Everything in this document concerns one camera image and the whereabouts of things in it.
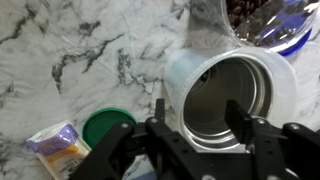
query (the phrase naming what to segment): marble countertop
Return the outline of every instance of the marble countertop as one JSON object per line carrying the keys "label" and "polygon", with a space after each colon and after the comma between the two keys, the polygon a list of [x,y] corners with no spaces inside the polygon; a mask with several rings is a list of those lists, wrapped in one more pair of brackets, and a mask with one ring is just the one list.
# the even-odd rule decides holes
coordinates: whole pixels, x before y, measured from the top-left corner
{"label": "marble countertop", "polygon": [[[144,121],[159,97],[170,117],[168,55],[220,43],[190,25],[189,9],[189,0],[0,1],[0,179],[51,179],[25,141],[62,120],[81,132],[91,113],[118,107]],[[292,121],[313,130],[320,129],[320,14],[317,22],[288,59],[299,83]],[[149,171],[141,157],[126,179]]]}

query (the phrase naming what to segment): can opening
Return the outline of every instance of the can opening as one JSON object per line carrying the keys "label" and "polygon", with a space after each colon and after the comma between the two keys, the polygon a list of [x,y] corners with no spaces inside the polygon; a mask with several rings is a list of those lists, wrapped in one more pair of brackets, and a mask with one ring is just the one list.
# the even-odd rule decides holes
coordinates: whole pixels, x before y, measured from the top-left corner
{"label": "can opening", "polygon": [[203,73],[187,95],[183,122],[189,137],[207,148],[238,144],[224,121],[226,102],[236,100],[254,116],[267,117],[272,101],[271,79],[257,61],[229,58]]}

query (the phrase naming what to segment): white marble surface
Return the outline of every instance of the white marble surface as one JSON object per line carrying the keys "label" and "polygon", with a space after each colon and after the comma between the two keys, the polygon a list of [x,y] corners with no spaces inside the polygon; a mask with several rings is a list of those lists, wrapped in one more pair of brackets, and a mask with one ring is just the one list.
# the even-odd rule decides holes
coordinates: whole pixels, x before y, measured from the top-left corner
{"label": "white marble surface", "polygon": [[[0,179],[51,179],[25,140],[57,122],[70,120],[81,132],[88,116],[105,107],[124,108],[139,121],[153,115],[155,100],[167,98],[168,55],[221,43],[194,22],[189,6],[188,0],[1,0]],[[319,30],[320,15],[309,42],[289,59],[299,82],[292,121],[314,130]],[[172,117],[168,99],[166,109]],[[142,157],[129,179],[150,170]]]}

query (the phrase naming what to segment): clear plastic container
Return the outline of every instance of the clear plastic container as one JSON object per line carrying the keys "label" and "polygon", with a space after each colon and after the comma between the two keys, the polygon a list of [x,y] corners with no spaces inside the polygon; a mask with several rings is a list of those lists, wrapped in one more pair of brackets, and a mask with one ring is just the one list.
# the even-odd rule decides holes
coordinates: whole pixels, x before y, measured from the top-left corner
{"label": "clear plastic container", "polygon": [[250,6],[257,2],[264,1],[192,0],[191,11],[196,17],[221,27],[221,33],[240,46],[281,53],[294,51],[293,46],[306,42],[301,40],[312,28],[319,0],[269,0],[252,9]]}
{"label": "clear plastic container", "polygon": [[183,49],[169,57],[164,83],[176,126],[197,151],[238,145],[224,122],[226,101],[281,127],[292,118],[297,82],[290,64],[263,48]]}

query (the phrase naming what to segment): green lid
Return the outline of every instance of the green lid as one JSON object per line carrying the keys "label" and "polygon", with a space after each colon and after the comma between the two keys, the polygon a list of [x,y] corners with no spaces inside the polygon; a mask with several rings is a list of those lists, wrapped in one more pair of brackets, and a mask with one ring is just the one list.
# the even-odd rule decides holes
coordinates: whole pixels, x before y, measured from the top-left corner
{"label": "green lid", "polygon": [[101,109],[93,113],[85,123],[82,131],[83,140],[94,148],[114,124],[123,121],[137,124],[135,118],[125,110]]}

